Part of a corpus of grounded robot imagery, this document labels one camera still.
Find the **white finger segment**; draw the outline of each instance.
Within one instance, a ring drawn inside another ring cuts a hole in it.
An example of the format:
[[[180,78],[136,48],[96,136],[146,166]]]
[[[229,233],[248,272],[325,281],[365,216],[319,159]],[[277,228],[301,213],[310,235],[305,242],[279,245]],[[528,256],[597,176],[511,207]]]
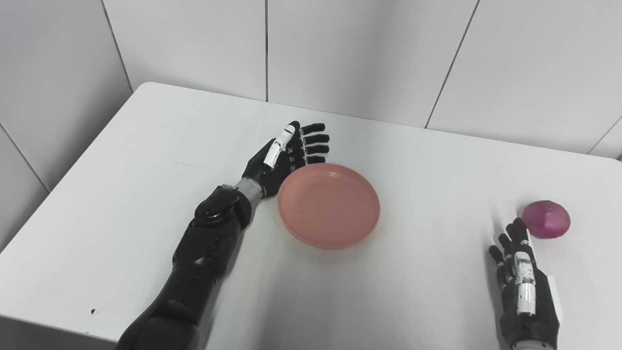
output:
[[[285,129],[283,129],[279,137],[274,139],[272,146],[270,146],[268,154],[264,159],[264,164],[274,169],[274,165],[276,164],[277,159],[279,159],[279,155],[281,152],[285,151],[285,146],[287,146],[287,143],[292,139],[294,132],[295,128],[292,125],[287,125]]]

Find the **fingertip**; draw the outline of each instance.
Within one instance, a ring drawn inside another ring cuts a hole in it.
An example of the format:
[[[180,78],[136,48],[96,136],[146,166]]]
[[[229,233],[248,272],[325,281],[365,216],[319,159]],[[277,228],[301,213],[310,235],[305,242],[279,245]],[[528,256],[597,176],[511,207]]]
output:
[[[310,134],[310,133],[318,133],[318,132],[326,130],[326,125],[324,125],[324,123],[313,123],[313,124],[301,127],[300,130],[303,135]]]
[[[503,254],[501,253],[501,250],[499,249],[499,247],[497,247],[496,245],[491,245],[488,248],[488,252],[492,256],[492,258],[495,260],[495,262],[497,263],[503,262]]]
[[[307,164],[326,163],[326,158],[322,156],[309,156],[307,157]]]
[[[289,123],[291,126],[293,126],[296,130],[300,129],[300,122],[297,120],[293,120],[291,123]]]

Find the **white tiled wall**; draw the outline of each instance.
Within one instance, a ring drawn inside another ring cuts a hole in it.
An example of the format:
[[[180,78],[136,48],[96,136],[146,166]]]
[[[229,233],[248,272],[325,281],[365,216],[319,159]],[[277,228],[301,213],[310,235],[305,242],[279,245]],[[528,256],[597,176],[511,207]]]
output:
[[[622,156],[622,120],[618,120],[598,144],[594,146],[590,154],[607,158],[619,158]]]
[[[619,0],[481,0],[429,127],[589,152],[622,115],[621,18]]]
[[[264,0],[104,0],[132,87],[265,100]]]
[[[103,6],[4,0],[0,52],[0,123],[51,189],[131,94]]]
[[[0,128],[0,252],[47,196],[45,187]]]
[[[425,126],[475,0],[268,0],[269,101]]]

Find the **tile grout line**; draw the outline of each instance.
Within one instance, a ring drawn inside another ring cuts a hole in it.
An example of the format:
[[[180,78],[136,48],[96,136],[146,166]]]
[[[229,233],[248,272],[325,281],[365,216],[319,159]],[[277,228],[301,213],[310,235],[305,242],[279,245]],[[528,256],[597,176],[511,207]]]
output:
[[[2,131],[4,132],[4,134],[6,135],[6,137],[9,139],[9,141],[13,144],[13,147],[15,147],[15,149],[17,150],[17,152],[19,153],[19,155],[22,157],[22,159],[26,162],[26,165],[28,165],[28,168],[30,169],[30,171],[32,171],[32,173],[34,174],[34,176],[37,178],[37,180],[39,180],[39,183],[41,183],[41,186],[43,186],[43,188],[50,193],[50,189],[47,188],[47,186],[45,185],[45,183],[43,182],[43,180],[41,180],[41,177],[39,177],[39,174],[37,174],[37,172],[35,171],[35,169],[32,167],[32,165],[30,164],[30,162],[28,161],[28,159],[26,158],[26,156],[24,155],[24,153],[22,152],[21,149],[19,149],[19,147],[17,147],[17,143],[15,143],[15,140],[13,140],[13,138],[9,135],[9,132],[7,131],[7,129],[4,127],[4,125],[2,125],[2,123],[0,123],[0,129],[2,129]]]
[[[439,102],[440,94],[443,93],[443,89],[445,88],[445,84],[447,83],[447,79],[449,79],[449,74],[452,72],[453,64],[456,62],[456,58],[458,57],[458,53],[460,52],[460,48],[462,47],[462,43],[467,36],[467,32],[469,27],[471,26],[471,21],[473,21],[473,17],[475,16],[475,11],[477,11],[477,7],[480,5],[480,0],[477,0],[475,3],[475,7],[473,8],[473,12],[471,12],[471,17],[468,19],[466,23],[466,28],[464,33],[462,34],[462,38],[460,38],[460,43],[458,44],[458,49],[456,49],[456,53],[453,55],[452,63],[449,65],[449,69],[447,70],[447,74],[445,74],[445,80],[443,80],[443,85],[440,86],[439,94],[436,96],[436,101],[434,101],[434,105],[432,106],[432,110],[430,111],[430,116],[428,116],[428,120],[425,122],[425,129],[427,129],[428,125],[430,125],[430,120],[432,119],[432,114],[434,114],[434,110],[436,109],[436,104]]]
[[[614,127],[615,127],[615,126],[619,123],[619,122],[620,122],[620,120],[622,120],[622,115],[618,118],[618,120],[616,120],[616,122],[615,122],[615,123],[613,123],[613,125],[611,126],[611,128],[609,128],[609,129],[605,132],[605,134],[604,134],[604,135],[603,135],[600,139],[598,139],[598,141],[596,142],[596,144],[594,144],[594,146],[592,146],[592,148],[590,148],[590,150],[589,150],[589,151],[587,151],[587,154],[590,154],[590,153],[591,153],[591,152],[592,152],[592,151],[596,148],[596,146],[598,146],[598,144],[599,144],[601,141],[603,141],[603,139],[607,136],[607,134],[608,134],[608,133],[609,133],[609,132],[610,132],[610,131],[611,131],[611,130],[612,130],[612,129],[613,129],[613,128],[614,128]]]
[[[268,0],[265,0],[265,30],[266,30],[266,102],[268,102]]]
[[[132,83],[129,81],[128,70],[125,68],[125,61],[121,56],[121,49],[119,49],[119,43],[116,40],[116,36],[114,34],[113,25],[110,23],[110,17],[108,16],[108,10],[106,10],[106,5],[104,4],[104,0],[100,0],[101,7],[104,9],[104,16],[106,16],[106,22],[108,23],[108,28],[110,28],[110,34],[113,36],[114,46],[117,49],[117,54],[119,55],[119,60],[121,61],[121,66],[123,68],[123,73],[125,73],[125,79],[128,81],[129,91],[134,93],[134,89],[132,88]]]

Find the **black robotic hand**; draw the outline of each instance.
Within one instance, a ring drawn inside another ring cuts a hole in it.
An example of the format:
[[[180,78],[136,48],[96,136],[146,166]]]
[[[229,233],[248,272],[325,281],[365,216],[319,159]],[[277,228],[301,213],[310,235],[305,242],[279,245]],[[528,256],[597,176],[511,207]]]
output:
[[[323,123],[300,127],[298,121],[292,121],[279,137],[268,141],[248,161],[242,178],[251,179],[261,186],[262,198],[274,196],[292,171],[307,164],[326,161],[323,156],[313,155],[329,151],[328,146],[323,144],[330,139],[328,135],[317,134],[325,129]]]
[[[549,278],[536,265],[527,226],[521,218],[506,227],[499,242],[488,251],[497,263],[503,315],[501,333],[509,347],[518,349],[557,349],[559,319]]]

